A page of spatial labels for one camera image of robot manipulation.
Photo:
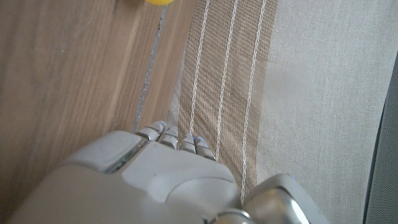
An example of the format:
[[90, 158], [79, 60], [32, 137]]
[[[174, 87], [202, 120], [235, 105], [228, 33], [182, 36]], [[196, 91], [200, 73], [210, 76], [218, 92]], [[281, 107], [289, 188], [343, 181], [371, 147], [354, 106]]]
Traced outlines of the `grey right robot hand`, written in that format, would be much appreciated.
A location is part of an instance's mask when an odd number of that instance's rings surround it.
[[277, 174], [247, 196], [201, 136], [156, 121], [68, 156], [11, 223], [326, 223], [303, 187]]

